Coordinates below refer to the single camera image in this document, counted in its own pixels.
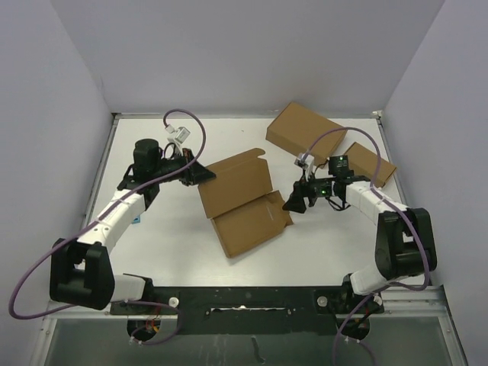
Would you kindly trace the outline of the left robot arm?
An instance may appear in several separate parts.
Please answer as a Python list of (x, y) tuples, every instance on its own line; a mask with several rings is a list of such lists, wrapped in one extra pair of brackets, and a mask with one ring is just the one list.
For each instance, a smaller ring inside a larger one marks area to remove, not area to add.
[(155, 303), (151, 279), (115, 274), (111, 251), (133, 221), (149, 209), (162, 183), (177, 180), (185, 186), (195, 186), (215, 177), (190, 149), (183, 148), (166, 158), (156, 140), (136, 141), (133, 162), (110, 203), (87, 231), (51, 255), (50, 298), (95, 310), (127, 301), (138, 313), (150, 311)]

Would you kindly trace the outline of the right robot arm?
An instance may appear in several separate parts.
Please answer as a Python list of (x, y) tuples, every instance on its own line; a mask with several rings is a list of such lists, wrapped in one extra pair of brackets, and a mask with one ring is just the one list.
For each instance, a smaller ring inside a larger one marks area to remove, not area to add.
[(399, 204), (375, 190), (368, 177), (349, 168), (347, 156), (329, 159), (328, 178), (315, 176), (314, 158), (308, 154), (299, 154), (294, 164), (302, 169), (302, 175), (294, 182), (283, 210), (303, 214), (324, 198), (337, 211), (356, 208), (376, 226), (373, 262), (346, 276), (348, 287), (339, 292), (339, 302), (345, 310), (354, 312), (364, 306), (366, 295), (436, 268), (432, 222), (427, 210)]

